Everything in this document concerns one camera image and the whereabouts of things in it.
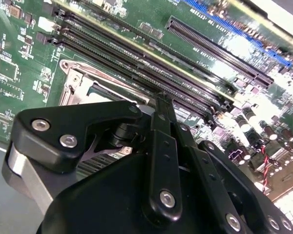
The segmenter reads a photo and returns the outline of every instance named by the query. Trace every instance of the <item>screw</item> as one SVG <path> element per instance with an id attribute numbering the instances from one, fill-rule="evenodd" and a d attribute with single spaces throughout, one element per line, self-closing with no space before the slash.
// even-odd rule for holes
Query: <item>screw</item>
<path id="1" fill-rule="evenodd" d="M 135 106 L 130 106 L 129 110 L 135 114 L 138 113 L 137 107 L 135 107 Z"/>
<path id="2" fill-rule="evenodd" d="M 62 146 L 66 147 L 66 148 L 74 148 L 77 145 L 77 139 L 76 137 L 72 136 L 72 135 L 63 135 L 60 138 L 60 143 Z"/>
<path id="3" fill-rule="evenodd" d="M 44 132 L 50 128 L 50 124 L 44 119 L 36 119 L 31 123 L 31 126 L 36 131 Z"/>
<path id="4" fill-rule="evenodd" d="M 211 149 L 211 150 L 214 150 L 215 147 L 211 144 L 211 143 L 207 143 L 207 146 Z"/>
<path id="5" fill-rule="evenodd" d="M 276 229 L 276 230 L 279 230 L 280 229 L 279 225 L 277 224 L 277 222 L 272 217 L 268 216 L 268 221 L 269 221 L 270 225 L 274 229 Z"/>
<path id="6" fill-rule="evenodd" d="M 174 196 L 168 191 L 161 191 L 160 193 L 161 202 L 168 208 L 173 208 L 176 204 Z"/>
<path id="7" fill-rule="evenodd" d="M 241 224 L 239 220 L 231 213 L 226 214 L 226 220 L 230 227 L 232 227 L 236 232 L 241 231 Z"/>
<path id="8" fill-rule="evenodd" d="M 158 115 L 158 117 L 159 117 L 161 120 L 163 120 L 163 121 L 166 120 L 165 117 L 164 117 L 164 115 Z"/>
<path id="9" fill-rule="evenodd" d="M 292 230 L 292 227 L 290 225 L 290 223 L 284 218 L 284 217 L 280 217 L 281 218 L 281 222 L 283 224 L 283 226 L 288 229 L 289 231 Z"/>
<path id="10" fill-rule="evenodd" d="M 184 130 L 184 131 L 187 131 L 187 130 L 188 130 L 188 128 L 187 128 L 185 125 L 183 125 L 183 124 L 180 124 L 180 127 L 181 127 L 181 129 Z"/>

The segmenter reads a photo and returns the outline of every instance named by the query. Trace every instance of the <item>black ram slot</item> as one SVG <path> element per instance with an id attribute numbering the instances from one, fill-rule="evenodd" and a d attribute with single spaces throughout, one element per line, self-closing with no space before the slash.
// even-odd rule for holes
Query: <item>black ram slot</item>
<path id="1" fill-rule="evenodd" d="M 100 51 L 100 53 L 108 54 L 113 59 L 121 61 L 126 66 L 133 67 L 135 70 L 139 71 L 143 75 L 154 78 L 156 81 L 165 84 L 169 87 L 173 87 L 175 91 L 177 91 L 184 97 L 184 99 L 193 100 L 193 102 L 198 102 L 199 105 L 197 105 L 197 107 L 201 108 L 203 111 L 210 110 L 211 107 L 213 107 L 215 110 L 221 111 L 220 107 L 215 105 L 214 103 L 208 102 L 203 98 L 197 97 L 193 93 L 189 92 L 189 90 L 170 81 L 169 79 L 165 78 L 165 76 L 158 74 L 154 70 L 145 66 L 143 63 L 135 61 L 134 59 L 125 56 L 122 52 L 114 50 L 113 48 L 104 44 L 103 42 L 100 42 L 99 40 L 92 38 L 90 35 L 82 34 L 82 31 L 76 29 L 69 29 L 65 32 L 65 35 L 72 39 L 78 40 L 79 43 L 82 43 L 84 45 L 88 44 L 91 46 L 95 46 L 97 50 Z"/>
<path id="2" fill-rule="evenodd" d="M 180 86 L 180 84 L 174 83 L 175 81 L 171 81 L 169 80 L 169 78 L 165 75 L 165 74 L 158 74 L 158 72 L 152 70 L 151 68 L 148 68 L 147 66 L 145 66 L 143 63 L 138 62 L 128 56 L 126 56 L 124 53 L 119 52 L 118 50 L 115 50 L 113 48 L 111 48 L 109 45 L 105 44 L 104 42 L 100 42 L 98 39 L 94 38 L 92 35 L 87 35 L 86 33 L 84 33 L 83 31 L 80 31 L 79 29 L 76 28 L 71 28 L 68 25 L 64 27 L 66 29 L 65 34 L 67 34 L 68 36 L 70 36 L 71 38 L 77 39 L 79 41 L 84 41 L 90 45 L 94 45 L 96 46 L 96 48 L 98 50 L 101 50 L 102 53 L 110 53 L 113 54 L 112 56 L 115 57 L 115 59 L 118 60 L 126 60 L 126 65 L 127 66 L 133 66 L 136 70 L 141 71 L 141 72 L 148 72 L 146 75 L 149 77 L 154 77 L 157 78 L 157 80 L 160 80 L 163 83 L 168 83 L 170 86 L 174 85 L 175 87 L 178 87 L 178 89 L 180 90 L 181 93 L 186 94 L 186 93 L 190 93 L 191 94 L 191 98 L 195 99 L 197 102 L 201 103 L 201 105 L 205 106 L 206 109 L 210 109 L 211 107 L 214 108 L 214 110 L 216 111 L 222 111 L 222 109 L 219 107 L 218 104 L 214 103 L 213 101 L 208 101 L 206 99 L 204 99 L 204 97 L 199 98 L 197 95 L 193 95 L 190 90 L 187 90 L 186 88 Z M 130 50 L 130 52 L 132 54 L 134 54 L 135 56 L 139 57 L 139 55 L 136 53 L 135 51 L 133 51 L 132 49 Z M 140 56 L 141 59 L 143 60 L 147 60 L 147 62 L 152 64 L 152 61 L 148 60 L 147 58 Z"/>
<path id="3" fill-rule="evenodd" d="M 121 73 L 123 74 L 124 77 L 127 77 L 126 73 L 129 73 L 130 79 L 135 80 L 135 82 L 137 82 L 139 85 L 142 85 L 144 87 L 150 87 L 151 88 L 150 90 L 152 90 L 152 92 L 154 92 L 154 93 L 159 93 L 159 92 L 163 91 L 162 88 L 159 89 L 159 87 L 156 87 L 156 85 L 154 85 L 154 83 L 148 82 L 147 80 L 144 80 L 144 78 L 142 76 L 140 76 L 140 75 L 134 76 L 132 71 L 124 72 L 124 70 L 126 70 L 126 69 L 120 67 L 119 64 L 113 63 L 112 61 L 108 61 L 107 58 L 100 56 L 99 54 L 95 53 L 95 51 L 91 50 L 90 48 L 88 48 L 82 44 L 78 44 L 74 40 L 71 40 L 69 38 L 61 38 L 61 39 L 58 39 L 58 43 L 56 45 L 57 46 L 59 46 L 59 45 L 64 46 L 67 49 L 70 49 L 72 51 L 75 51 L 75 52 L 83 55 L 83 56 L 86 56 L 89 59 L 91 59 L 99 64 L 102 64 L 103 66 L 107 66 L 108 68 L 110 68 L 113 71 L 117 70 L 118 73 L 121 71 Z M 166 84 L 166 86 L 167 86 L 167 88 L 165 91 L 171 95 L 171 97 L 174 99 L 174 101 L 176 103 L 178 103 L 180 106 L 184 107 L 186 110 L 191 111 L 194 114 L 196 114 L 197 116 L 199 116 L 200 118 L 202 118 L 206 124 L 211 126 L 212 129 L 214 127 L 216 127 L 215 122 L 212 117 L 212 114 L 210 112 L 202 110 L 201 109 L 202 107 L 195 104 L 195 101 L 190 102 L 190 103 L 188 101 L 185 101 L 184 96 L 180 93 L 180 90 L 176 90 L 175 87 L 169 86 L 168 84 Z"/>
<path id="4" fill-rule="evenodd" d="M 187 68 L 190 69 L 190 72 L 195 72 L 200 76 L 203 76 L 203 78 L 205 80 L 208 80 L 209 82 L 213 82 L 213 80 L 216 80 L 217 82 L 219 82 L 221 85 L 223 85 L 224 87 L 226 87 L 229 91 L 231 91 L 232 93 L 236 92 L 237 89 L 231 85 L 229 82 L 223 80 L 222 78 L 220 78 L 219 76 L 216 76 L 215 74 L 211 73 L 210 71 L 208 71 L 207 69 L 199 66 L 196 62 L 190 60 L 189 58 L 187 58 L 186 56 L 172 50 L 171 48 L 169 48 L 168 46 L 150 38 L 147 34 L 143 33 L 142 31 L 132 27 L 130 24 L 122 21 L 121 19 L 118 19 L 117 17 L 105 12 L 103 9 L 101 9 L 100 7 L 94 5 L 93 3 L 89 2 L 88 0 L 78 0 L 78 2 L 80 2 L 82 5 L 84 5 L 85 7 L 89 8 L 92 12 L 94 12 L 95 14 L 107 18 L 109 20 L 111 20 L 112 22 L 118 24 L 121 27 L 126 28 L 127 30 L 135 33 L 136 35 L 142 37 L 145 39 L 145 42 L 151 46 L 154 47 L 156 49 L 156 47 L 160 47 L 161 48 L 161 52 L 163 54 L 169 54 L 171 57 L 177 58 L 175 60 L 175 62 L 180 63 L 180 65 L 182 66 L 186 66 Z M 74 13 L 71 13 L 69 11 L 66 12 L 65 16 L 73 16 L 76 18 L 79 18 L 79 20 L 83 20 L 86 21 L 82 18 L 80 18 L 79 16 L 76 16 Z"/>
<path id="5" fill-rule="evenodd" d="M 176 36 L 182 38 L 184 41 L 200 49 L 211 57 L 223 62 L 231 67 L 233 70 L 243 75 L 247 81 L 255 82 L 256 84 L 262 81 L 261 86 L 268 88 L 273 84 L 274 80 L 262 73 L 258 69 L 245 63 L 240 58 L 234 56 L 232 53 L 226 51 L 213 41 L 209 40 L 204 35 L 200 34 L 195 29 L 189 27 L 175 17 L 170 17 L 167 23 L 167 29 Z"/>
<path id="6" fill-rule="evenodd" d="M 218 101 L 218 102 L 222 102 L 223 97 L 218 95 L 217 93 L 215 93 L 213 90 L 209 89 L 209 88 L 202 88 L 200 86 L 200 84 L 198 82 L 195 82 L 193 79 L 185 76 L 184 74 L 180 73 L 179 71 L 176 71 L 174 69 L 172 69 L 170 66 L 167 66 L 165 63 L 160 62 L 160 61 L 155 61 L 154 59 L 145 56 L 145 53 L 143 53 L 142 51 L 136 49 L 136 48 L 132 48 L 132 46 L 130 44 L 128 44 L 127 42 L 124 41 L 120 41 L 117 38 L 112 37 L 109 33 L 104 32 L 103 30 L 100 30 L 100 28 L 97 28 L 95 25 L 91 25 L 87 22 L 85 22 L 84 20 L 80 21 L 80 18 L 76 18 L 76 17 L 70 17 L 69 18 L 70 21 L 79 24 L 80 26 L 88 29 L 91 32 L 94 32 L 102 37 L 104 37 L 107 40 L 113 41 L 114 44 L 120 46 L 121 48 L 123 48 L 124 50 L 130 52 L 131 54 L 133 54 L 134 56 L 140 57 L 140 59 L 143 59 L 145 61 L 147 61 L 149 64 L 151 64 L 154 67 L 157 67 L 158 71 L 161 70 L 165 70 L 166 74 L 170 75 L 170 79 L 172 78 L 177 78 L 179 79 L 179 81 L 182 82 L 187 82 L 187 84 L 184 84 L 183 86 L 192 86 L 195 89 L 198 90 L 197 94 L 201 96 L 200 93 L 203 93 L 205 96 L 211 97 L 210 100 L 212 101 Z M 74 25 L 70 25 L 70 26 L 64 26 L 64 28 L 68 27 L 70 30 L 78 30 L 77 28 L 73 28 Z"/>

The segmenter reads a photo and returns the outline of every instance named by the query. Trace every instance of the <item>hole in bracket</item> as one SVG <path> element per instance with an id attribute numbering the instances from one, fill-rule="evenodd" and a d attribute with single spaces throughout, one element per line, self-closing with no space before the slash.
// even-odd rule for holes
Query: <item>hole in bracket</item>
<path id="1" fill-rule="evenodd" d="M 165 157 L 165 159 L 166 159 L 167 161 L 170 161 L 170 157 L 169 157 L 169 155 L 164 155 L 164 157 Z"/>
<path id="2" fill-rule="evenodd" d="M 209 163 L 209 161 L 206 158 L 202 158 L 203 162 L 205 162 L 206 164 Z"/>
<path id="3" fill-rule="evenodd" d="M 216 177 L 213 174 L 210 174 L 209 176 L 212 180 L 214 180 L 214 181 L 216 180 Z"/>

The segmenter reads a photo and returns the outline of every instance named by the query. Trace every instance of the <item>pcie slot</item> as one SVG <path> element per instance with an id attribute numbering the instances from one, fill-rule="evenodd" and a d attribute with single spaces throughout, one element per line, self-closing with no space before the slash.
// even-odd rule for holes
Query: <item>pcie slot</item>
<path id="1" fill-rule="evenodd" d="M 238 74 L 243 75 L 246 78 L 246 81 L 251 83 L 254 83 L 255 81 L 256 84 L 262 82 L 261 86 L 265 88 L 268 88 L 271 84 L 273 84 L 274 80 L 272 78 L 245 63 L 232 53 L 226 51 L 174 16 L 170 17 L 167 23 L 167 29 L 187 43 L 198 48 L 200 51 L 231 67 Z"/>
<path id="2" fill-rule="evenodd" d="M 120 58 L 125 59 L 124 56 L 128 55 L 128 54 L 125 55 L 124 53 L 122 53 L 122 52 L 120 52 L 118 50 L 111 49 L 110 45 L 104 44 L 104 42 L 99 41 L 96 38 L 93 38 L 93 36 L 91 34 L 86 34 L 85 32 L 79 30 L 78 28 L 73 28 L 72 25 L 71 26 L 66 25 L 66 26 L 64 26 L 64 28 L 67 29 L 66 34 L 71 35 L 72 38 L 80 37 L 81 40 L 87 40 L 87 43 L 90 43 L 92 45 L 96 45 L 97 48 L 105 49 L 106 51 L 110 51 L 111 53 L 114 53 L 113 54 L 114 56 L 118 55 L 118 59 L 120 59 Z M 169 81 L 169 82 L 175 82 L 175 85 L 178 85 L 178 87 L 180 87 L 180 89 L 182 89 L 183 93 L 191 93 L 191 90 L 189 90 L 189 89 L 187 90 L 187 89 L 185 89 L 185 87 L 181 87 L 182 86 L 181 83 L 180 82 L 177 83 L 176 80 L 175 80 L 175 79 L 178 78 L 179 80 L 183 81 L 184 77 L 180 77 L 179 74 L 176 74 L 176 73 L 171 74 L 172 71 L 169 71 L 169 70 L 165 70 L 164 73 L 161 73 L 161 72 L 159 72 L 159 70 L 163 70 L 163 67 L 162 66 L 158 67 L 150 58 L 144 57 L 142 54 L 137 53 L 132 48 L 130 48 L 130 47 L 124 45 L 124 44 L 119 43 L 118 45 L 119 46 L 125 46 L 126 51 L 129 51 L 135 57 L 143 59 L 144 61 L 147 61 L 152 66 L 155 66 L 155 67 L 158 68 L 157 70 L 154 71 L 154 70 L 150 69 L 149 67 L 147 67 L 145 64 L 143 64 L 141 62 L 138 62 L 137 58 L 136 58 L 136 60 L 133 60 L 131 58 L 131 65 L 136 66 L 137 70 L 139 70 L 140 68 L 144 68 L 144 70 L 149 72 L 153 77 L 158 77 L 158 75 L 159 75 L 158 73 L 160 73 L 160 78 L 159 79 L 162 79 L 165 82 L 166 82 L 166 80 Z M 195 89 L 198 90 L 198 92 L 201 92 L 201 97 L 202 98 L 198 99 L 197 96 L 193 96 L 192 98 L 195 98 L 195 99 L 199 100 L 203 105 L 205 105 L 207 107 L 213 107 L 216 111 L 221 111 L 221 109 L 219 108 L 218 104 L 215 104 L 215 100 L 219 99 L 218 96 L 215 96 L 214 93 L 210 93 L 210 92 L 207 92 L 206 90 L 200 89 L 199 87 L 197 87 L 195 85 L 194 85 L 194 87 L 195 87 Z"/>
<path id="3" fill-rule="evenodd" d="M 179 85 L 181 85 L 181 86 L 194 87 L 196 90 L 198 90 L 197 95 L 202 96 L 202 94 L 203 94 L 204 98 L 208 98 L 208 99 L 212 100 L 213 102 L 222 101 L 222 96 L 217 95 L 213 90 L 210 90 L 208 88 L 202 88 L 197 82 L 194 82 L 191 78 L 188 78 L 184 74 L 181 74 L 180 72 L 173 70 L 171 67 L 165 65 L 164 63 L 161 63 L 160 61 L 155 61 L 152 58 L 147 57 L 145 55 L 145 53 L 143 53 L 142 51 L 139 51 L 136 48 L 132 48 L 132 46 L 127 44 L 126 42 L 123 42 L 117 38 L 111 37 L 111 35 L 109 33 L 106 33 L 104 31 L 96 28 L 95 25 L 91 25 L 91 24 L 85 22 L 84 20 L 80 21 L 80 18 L 78 18 L 78 17 L 70 16 L 67 19 L 69 19 L 69 21 L 71 21 L 75 24 L 78 24 L 79 26 L 82 26 L 82 27 L 88 29 L 91 32 L 95 32 L 96 34 L 104 37 L 107 40 L 113 41 L 114 44 L 124 48 L 126 51 L 130 52 L 134 56 L 136 56 L 144 61 L 147 61 L 150 65 L 152 65 L 154 67 L 157 67 L 157 71 L 165 70 L 165 73 L 161 74 L 162 76 L 166 76 L 167 78 L 169 78 L 173 81 L 178 80 Z M 79 30 L 77 27 L 74 26 L 74 24 L 72 24 L 68 27 L 71 31 L 75 30 L 75 32 L 76 32 L 76 30 Z"/>
<path id="4" fill-rule="evenodd" d="M 67 30 L 64 35 L 68 36 L 69 38 L 78 40 L 79 43 L 95 46 L 97 50 L 99 50 L 102 54 L 109 54 L 111 58 L 122 61 L 122 63 L 124 63 L 126 66 L 133 67 L 135 70 L 139 71 L 143 75 L 147 77 L 152 77 L 156 81 L 168 85 L 169 87 L 174 87 L 174 89 L 178 93 L 182 94 L 184 99 L 194 100 L 198 102 L 200 104 L 199 108 L 203 109 L 204 111 L 209 110 L 210 107 L 213 107 L 215 110 L 221 111 L 221 109 L 215 103 L 197 97 L 197 95 L 194 95 L 193 93 L 189 92 L 189 90 L 169 80 L 165 75 L 158 74 L 156 71 L 148 68 L 143 63 L 135 61 L 134 59 L 126 56 L 125 54 L 111 48 L 109 45 L 106 45 L 103 42 L 95 38 L 92 38 L 91 35 L 87 35 L 82 31 L 73 28 Z"/>
<path id="5" fill-rule="evenodd" d="M 100 55 L 89 47 L 78 43 L 76 40 L 72 40 L 69 38 L 59 38 L 57 41 L 58 42 L 55 43 L 56 46 L 64 46 L 67 49 L 82 54 L 83 56 L 88 57 L 96 63 L 107 67 L 113 72 L 123 74 L 125 78 L 135 80 L 135 82 L 139 85 L 147 88 L 150 87 L 150 90 L 153 90 L 154 93 L 159 93 L 164 90 L 167 94 L 171 95 L 176 104 L 184 107 L 188 111 L 193 112 L 194 114 L 202 118 L 205 123 L 210 125 L 212 128 L 215 127 L 212 114 L 209 111 L 202 110 L 201 104 L 196 104 L 196 101 L 186 100 L 185 96 L 181 94 L 181 91 L 179 89 L 176 89 L 176 87 L 171 86 L 169 83 L 165 83 L 159 88 L 157 87 L 159 83 L 154 82 L 153 77 L 146 79 L 147 77 L 137 73 L 134 69 L 130 70 L 129 68 L 125 68 L 125 66 L 121 66 L 116 60 L 109 59 L 106 56 Z"/>
<path id="6" fill-rule="evenodd" d="M 147 34 L 145 34 L 144 32 L 140 31 L 139 29 L 136 29 L 134 27 L 132 27 L 130 24 L 122 21 L 121 19 L 118 19 L 117 17 L 105 12 L 103 9 L 101 9 L 100 7 L 94 5 L 93 3 L 89 2 L 88 0 L 78 0 L 78 2 L 80 4 L 82 4 L 83 6 L 87 7 L 88 9 L 90 9 L 91 11 L 93 11 L 94 13 L 103 16 L 109 20 L 111 20 L 112 22 L 120 25 L 121 27 L 124 27 L 125 29 L 135 33 L 136 35 L 142 37 L 145 39 L 145 43 L 148 44 L 149 46 L 153 47 L 153 48 L 160 48 L 161 52 L 167 56 L 169 56 L 170 58 L 177 58 L 175 60 L 175 62 L 180 63 L 180 65 L 182 66 L 186 66 L 187 68 L 190 69 L 191 72 L 195 72 L 198 75 L 200 75 L 201 77 L 205 78 L 205 80 L 208 80 L 209 82 L 213 82 L 214 80 L 216 80 L 218 83 L 222 84 L 224 87 L 226 87 L 229 91 L 231 91 L 232 93 L 236 92 L 236 88 L 234 86 L 232 86 L 229 82 L 223 80 L 222 78 L 220 78 L 219 76 L 211 73 L 210 71 L 208 71 L 207 69 L 199 66 L 195 61 L 190 60 L 189 58 L 187 58 L 186 56 L 180 54 L 177 51 L 174 51 L 173 49 L 169 48 L 168 46 L 152 39 L 151 37 L 149 37 Z M 74 13 L 68 13 L 67 16 L 73 16 L 76 19 L 80 20 L 80 21 L 84 21 L 86 22 L 84 19 L 74 15 Z"/>

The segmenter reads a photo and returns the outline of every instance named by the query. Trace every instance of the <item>electronic components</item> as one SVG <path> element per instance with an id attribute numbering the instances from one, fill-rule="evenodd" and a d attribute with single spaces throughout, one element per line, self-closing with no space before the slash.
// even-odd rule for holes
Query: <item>electronic components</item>
<path id="1" fill-rule="evenodd" d="M 22 9 L 18 8 L 17 6 L 10 5 L 10 14 L 11 16 L 19 19 L 22 15 Z"/>
<path id="2" fill-rule="evenodd" d="M 266 126 L 263 130 L 268 135 L 269 140 L 276 140 L 278 138 L 278 135 L 274 132 L 271 126 Z"/>
<path id="3" fill-rule="evenodd" d="M 288 141 L 290 141 L 290 142 L 293 142 L 293 134 L 292 134 L 292 132 L 289 130 L 289 129 L 283 129 L 282 131 L 281 131 L 281 134 L 282 134 L 282 136 L 286 139 L 286 140 L 288 140 Z"/>
<path id="4" fill-rule="evenodd" d="M 229 159 L 239 165 L 243 165 L 245 161 L 251 158 L 249 151 L 234 139 L 231 139 L 225 148 L 225 154 L 228 155 Z"/>
<path id="5" fill-rule="evenodd" d="M 251 126 L 249 125 L 249 123 L 242 116 L 239 116 L 236 119 L 236 122 L 238 123 L 239 127 L 244 133 L 248 132 L 251 129 Z"/>
<path id="6" fill-rule="evenodd" d="M 254 148 L 255 151 L 260 152 L 262 145 L 264 144 L 264 140 L 256 131 L 249 131 L 246 134 L 246 138 L 250 143 L 250 146 Z"/>
<path id="7" fill-rule="evenodd" d="M 33 20 L 33 16 L 29 13 L 25 13 L 25 16 L 24 16 L 24 21 L 26 24 L 31 24 L 31 21 Z"/>
<path id="8" fill-rule="evenodd" d="M 245 117 L 251 123 L 251 125 L 258 124 L 258 118 L 257 118 L 256 114 L 251 109 L 247 110 Z"/>

